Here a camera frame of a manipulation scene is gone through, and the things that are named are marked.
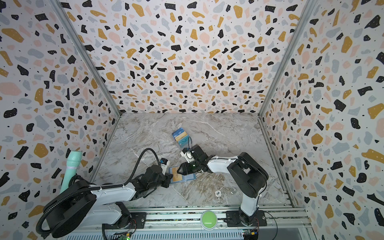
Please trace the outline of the gold yellow credit card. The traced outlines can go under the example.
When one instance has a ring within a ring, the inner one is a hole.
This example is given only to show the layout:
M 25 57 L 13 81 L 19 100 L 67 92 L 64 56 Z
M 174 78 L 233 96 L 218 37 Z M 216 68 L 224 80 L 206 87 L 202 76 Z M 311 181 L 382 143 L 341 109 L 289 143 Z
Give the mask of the gold yellow credit card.
M 177 167 L 170 168 L 170 174 L 173 175 L 172 180 L 171 180 L 172 184 L 181 182 L 183 180 L 183 175 L 178 174 L 177 170 L 178 170 Z

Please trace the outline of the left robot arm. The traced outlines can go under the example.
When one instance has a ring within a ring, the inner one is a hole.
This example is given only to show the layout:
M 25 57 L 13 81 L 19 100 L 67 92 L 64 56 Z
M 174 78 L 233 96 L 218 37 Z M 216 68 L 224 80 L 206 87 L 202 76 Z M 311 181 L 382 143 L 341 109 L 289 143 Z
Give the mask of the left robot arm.
M 36 232 L 60 238 L 85 226 L 128 226 L 132 215 L 124 203 L 146 198 L 159 187 L 168 188 L 173 175 L 163 168 L 153 165 L 126 184 L 96 186 L 86 180 L 73 183 L 44 207 Z

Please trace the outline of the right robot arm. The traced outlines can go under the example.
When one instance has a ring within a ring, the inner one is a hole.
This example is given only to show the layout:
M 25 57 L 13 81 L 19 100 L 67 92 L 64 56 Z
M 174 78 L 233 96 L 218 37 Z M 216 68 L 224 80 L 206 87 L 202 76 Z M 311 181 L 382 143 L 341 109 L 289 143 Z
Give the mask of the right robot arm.
M 268 173 L 249 154 L 243 152 L 234 157 L 207 155 L 199 145 L 184 148 L 181 156 L 187 161 L 177 170 L 179 175 L 205 173 L 230 174 L 243 193 L 242 203 L 237 211 L 226 213 L 228 226 L 262 226 L 264 222 L 259 214 L 260 195 L 268 185 Z

